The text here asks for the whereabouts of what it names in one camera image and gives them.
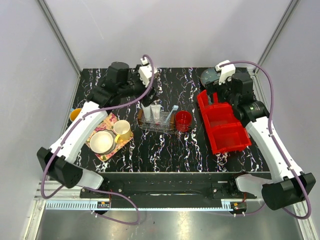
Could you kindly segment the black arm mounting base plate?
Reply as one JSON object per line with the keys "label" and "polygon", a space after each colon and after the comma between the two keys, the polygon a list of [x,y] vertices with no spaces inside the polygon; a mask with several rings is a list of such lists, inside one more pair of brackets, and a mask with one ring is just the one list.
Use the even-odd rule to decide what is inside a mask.
{"label": "black arm mounting base plate", "polygon": [[243,172],[107,172],[102,191],[133,196],[199,196],[261,199],[261,192],[239,190],[235,178]]}

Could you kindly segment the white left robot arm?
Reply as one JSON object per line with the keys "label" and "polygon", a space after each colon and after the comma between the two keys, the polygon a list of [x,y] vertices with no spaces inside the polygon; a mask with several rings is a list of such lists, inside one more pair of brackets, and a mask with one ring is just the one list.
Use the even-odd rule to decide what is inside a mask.
{"label": "white left robot arm", "polygon": [[124,62],[113,62],[62,136],[49,148],[41,147],[37,151],[44,178],[49,176],[68,189],[89,188],[98,198],[107,195],[109,189],[104,178],[77,166],[75,161],[92,132],[113,110],[137,102],[149,105],[156,99],[153,82],[158,70],[148,55],[143,55],[140,61],[134,70]]}

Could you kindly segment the clear holder with wooden ends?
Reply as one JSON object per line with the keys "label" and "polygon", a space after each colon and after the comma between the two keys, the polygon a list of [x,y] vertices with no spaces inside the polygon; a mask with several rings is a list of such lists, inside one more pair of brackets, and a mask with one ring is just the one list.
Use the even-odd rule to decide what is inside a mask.
{"label": "clear holder with wooden ends", "polygon": [[153,115],[151,115],[151,120],[146,121],[143,110],[140,109],[136,117],[137,124],[142,130],[173,134],[176,131],[175,115],[172,114],[169,121],[165,123],[165,119],[167,118],[168,114],[169,112],[161,111],[159,122],[154,122]]}

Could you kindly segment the blue and white toothbrush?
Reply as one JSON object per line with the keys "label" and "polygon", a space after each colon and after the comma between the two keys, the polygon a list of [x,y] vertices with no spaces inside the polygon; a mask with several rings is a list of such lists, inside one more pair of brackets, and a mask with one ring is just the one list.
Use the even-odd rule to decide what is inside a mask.
{"label": "blue and white toothbrush", "polygon": [[167,122],[170,120],[171,115],[173,114],[174,111],[177,111],[178,108],[179,108],[178,105],[173,105],[171,111],[169,112],[168,116],[166,117],[166,119],[165,119],[165,121],[164,121],[165,123],[167,123]]}

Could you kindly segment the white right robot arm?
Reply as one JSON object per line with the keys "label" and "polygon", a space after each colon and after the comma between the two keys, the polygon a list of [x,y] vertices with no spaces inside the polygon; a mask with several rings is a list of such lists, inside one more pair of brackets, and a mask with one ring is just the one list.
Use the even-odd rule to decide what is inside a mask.
{"label": "white right robot arm", "polygon": [[256,100],[253,80],[247,72],[236,72],[220,81],[220,76],[204,77],[209,103],[213,104],[214,94],[219,103],[231,106],[233,115],[240,121],[247,133],[257,144],[269,168],[271,179],[238,173],[227,186],[228,194],[239,198],[244,193],[262,198],[271,210],[285,210],[298,202],[309,202],[308,194],[316,179],[304,173],[285,149],[272,122],[271,112],[265,104]]}

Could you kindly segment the red translucent cup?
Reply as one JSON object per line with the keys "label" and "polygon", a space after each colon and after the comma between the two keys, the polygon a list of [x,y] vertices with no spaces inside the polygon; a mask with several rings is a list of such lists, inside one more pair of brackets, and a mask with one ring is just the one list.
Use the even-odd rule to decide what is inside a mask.
{"label": "red translucent cup", "polygon": [[188,111],[178,111],[175,114],[175,128],[179,132],[188,132],[192,123],[192,115]]}

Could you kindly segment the white toothpaste tube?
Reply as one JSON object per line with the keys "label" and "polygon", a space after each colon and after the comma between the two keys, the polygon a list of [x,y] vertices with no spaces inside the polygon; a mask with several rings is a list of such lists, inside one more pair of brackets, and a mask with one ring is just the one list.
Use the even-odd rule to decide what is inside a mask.
{"label": "white toothpaste tube", "polygon": [[150,120],[151,120],[151,116],[152,116],[151,106],[150,106],[150,105],[144,106],[144,105],[141,103],[141,107],[142,107],[142,110],[143,110],[144,119],[145,119],[146,121],[150,121]]}
{"label": "white toothpaste tube", "polygon": [[160,104],[154,104],[154,105],[150,106],[151,111],[152,111],[153,120],[154,120],[155,123],[158,123],[160,121],[161,107],[162,106]]}

